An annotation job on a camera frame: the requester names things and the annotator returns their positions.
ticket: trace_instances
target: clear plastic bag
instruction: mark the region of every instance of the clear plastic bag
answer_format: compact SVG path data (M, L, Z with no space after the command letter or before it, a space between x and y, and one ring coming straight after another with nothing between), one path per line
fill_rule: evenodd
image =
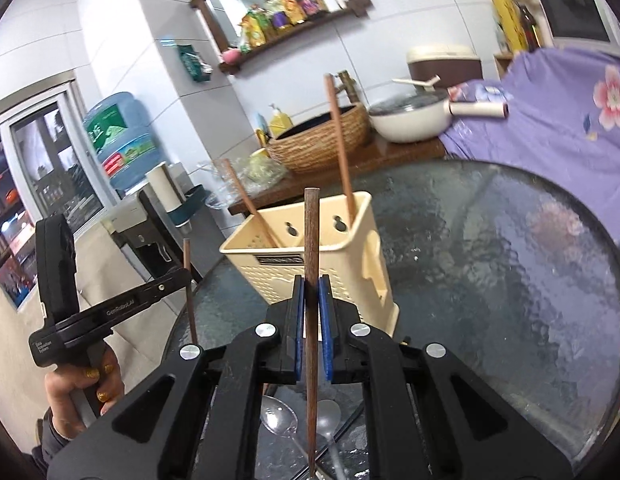
M231 164L248 196L256 196L269 189L287 173L285 166L265 155L237 158ZM199 168L210 172L216 181L215 189L205 199L205 205L209 208L226 209L241 199L239 191L221 161L213 160L200 164Z

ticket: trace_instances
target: black label on utensil holder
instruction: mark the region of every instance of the black label on utensil holder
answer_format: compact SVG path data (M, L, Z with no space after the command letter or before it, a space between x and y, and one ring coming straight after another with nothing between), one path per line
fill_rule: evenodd
M305 264L302 254L277 254L277 256L254 256L261 265L267 266L302 266Z

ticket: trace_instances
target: metal bolt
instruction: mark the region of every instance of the metal bolt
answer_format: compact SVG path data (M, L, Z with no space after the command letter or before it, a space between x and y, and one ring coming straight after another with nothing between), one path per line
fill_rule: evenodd
M272 323L261 323L254 329L254 332L256 332L259 337L270 337L277 332L277 327Z
M430 357L443 357L445 355L445 347L439 343L430 343L426 348L427 355Z
M357 337L363 337L371 332L371 329L365 323L355 323L350 327L350 332Z
M201 353L201 349L197 345L186 345L179 350L179 355L182 359L186 361L190 361L191 359L196 359L199 357Z

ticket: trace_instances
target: round glass table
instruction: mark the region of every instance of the round glass table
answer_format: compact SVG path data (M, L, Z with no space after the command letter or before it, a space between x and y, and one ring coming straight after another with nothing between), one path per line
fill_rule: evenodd
M579 469L620 407L620 251L600 222L548 181L481 162L411 164L354 178L353 187L373 197L401 310L395 339L451 349ZM205 277L195 304L204 348L228 344L267 309L227 260ZM167 351L187 341L181 316ZM299 415L304 442L304 385L275 396ZM349 424L341 460L348 478L365 480L360 386L322 382L319 399L340 405ZM320 463L336 478L328 454ZM261 426L256 478L288 480L305 465L289 439Z

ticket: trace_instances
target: wooden chopstick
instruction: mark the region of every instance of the wooden chopstick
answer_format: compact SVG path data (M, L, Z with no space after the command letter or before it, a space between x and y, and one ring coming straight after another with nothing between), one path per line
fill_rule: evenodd
M277 244L277 242L274 240L274 234L270 231L269 225L267 225L267 222L263 218L263 215L259 213L256 207L254 207L254 203L250 199L250 196L248 196L248 193L245 190L245 187L243 187L243 184L239 180L239 177L237 176L236 171L234 171L232 164L230 164L230 161L227 158L225 158L222 160L222 163L225 166L225 170L228 172L228 174L232 178L234 187L237 189L237 191L241 195L241 199L243 200L243 203L247 206L251 215L254 216L256 221L261 226L261 230L263 231L263 234L266 237L267 243L269 243L271 247L279 247L279 244Z
M183 267L187 270L192 270L192 265L190 263L190 250L189 250L189 238L183 238ZM197 323L194 319L194 306L192 304L192 280L187 282L186 285L186 311L187 311L187 322L190 326L190 336L192 338L192 342L195 345L199 344L199 338L197 338Z
M319 354L319 189L305 189L305 383L308 467L314 477Z
M352 193L352 183L349 179L349 170L347 168L347 152L346 141L343 138L343 124L341 123L341 109L337 100L337 91L334 88L334 76L332 74L325 75L325 90L328 94L330 102L330 115L334 123L334 133L337 137L337 150L339 153L339 171L341 172L341 186L347 201L347 214L349 216L350 228L354 225L357 217L357 203Z

